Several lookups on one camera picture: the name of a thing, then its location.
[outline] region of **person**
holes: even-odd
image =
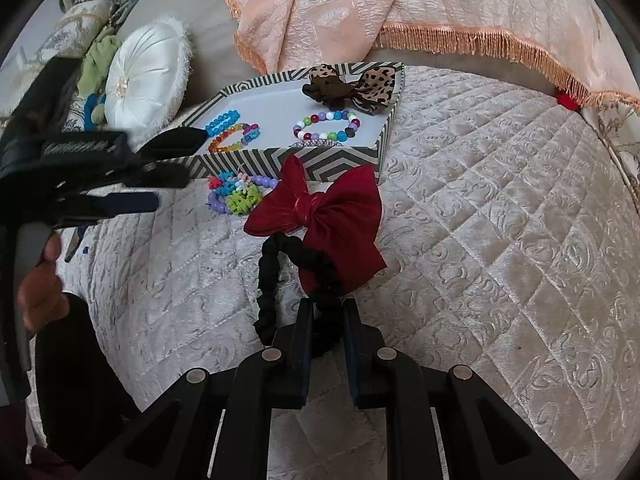
[[[0,408],[0,478],[72,479],[140,414],[100,350],[88,305],[63,292],[61,250],[54,234],[16,297],[25,327],[37,334],[36,394],[47,447],[33,446],[27,465],[25,404]]]

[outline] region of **multicolored beaded bracelet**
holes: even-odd
[[[207,131],[209,137],[221,134],[230,126],[233,126],[240,119],[238,110],[229,110],[228,112],[219,115],[216,119],[213,119],[204,129]]]
[[[232,133],[242,130],[242,139],[238,142],[234,142],[231,146],[219,147],[220,143],[225,140]],[[238,123],[231,128],[226,129],[219,136],[211,141],[208,147],[209,153],[219,152],[234,152],[235,150],[242,150],[246,145],[254,139],[260,136],[260,126],[258,124],[246,124]]]
[[[339,132],[329,132],[327,134],[312,134],[309,132],[303,132],[302,129],[313,123],[319,123],[321,121],[346,121],[349,120],[349,126]],[[348,110],[337,112],[320,112],[319,114],[313,114],[311,117],[305,117],[301,121],[298,121],[293,127],[293,134],[300,140],[318,140],[329,139],[339,140],[344,142],[351,137],[356,136],[356,132],[360,127],[360,120],[356,117],[356,114]]]
[[[240,215],[250,211],[262,200],[262,192],[258,186],[273,189],[277,185],[278,180],[268,176],[219,173],[209,179],[211,192],[207,203],[212,211]]]

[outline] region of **silver screw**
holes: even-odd
[[[187,382],[190,382],[191,384],[201,383],[206,377],[206,373],[204,373],[204,370],[201,370],[200,368],[194,368],[187,372]]]
[[[376,353],[378,354],[378,357],[384,361],[392,361],[398,355],[398,352],[396,352],[393,348],[389,348],[388,346],[378,348],[378,351]]]
[[[473,370],[467,365],[458,365],[453,368],[453,374],[462,381],[466,381],[473,377]]]
[[[282,352],[277,348],[267,348],[262,351],[262,358],[265,361],[277,361],[282,356]]]

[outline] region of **tray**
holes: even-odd
[[[353,110],[361,119],[356,136],[343,146],[292,147],[297,142],[293,125],[313,113],[328,111],[302,93],[302,85],[308,83],[309,68],[289,70],[243,81],[223,88],[213,98],[197,107],[185,117],[182,126],[204,128],[214,118],[228,110],[238,110],[243,123],[260,124],[260,137],[243,150],[209,153],[210,139],[196,155],[174,158],[190,169],[193,178],[207,178],[222,171],[243,171],[250,175],[280,177],[282,163],[295,154],[302,162],[308,180],[332,182],[349,168],[372,164],[376,178],[380,177],[380,165],[388,146],[391,126],[404,88],[404,65],[400,62],[343,63],[333,67],[346,81],[356,80],[369,68],[392,66],[396,69],[396,85],[392,103],[375,116],[364,114],[347,101],[345,108]],[[323,121],[305,129],[311,133],[338,131],[345,121]],[[227,146],[241,138],[240,132],[231,135]]]

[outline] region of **black scrunchie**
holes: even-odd
[[[302,244],[302,240],[284,233],[274,233],[262,245],[262,257],[258,262],[258,288],[262,295],[258,298],[258,321],[255,331],[265,346],[273,343],[276,333],[276,285],[280,273],[278,253],[285,253],[300,269],[315,274],[318,287],[311,293],[310,300],[316,305],[320,315],[313,325],[313,357],[318,357],[334,346],[342,336],[342,302],[338,295],[342,282],[334,262],[324,251],[318,251]]]

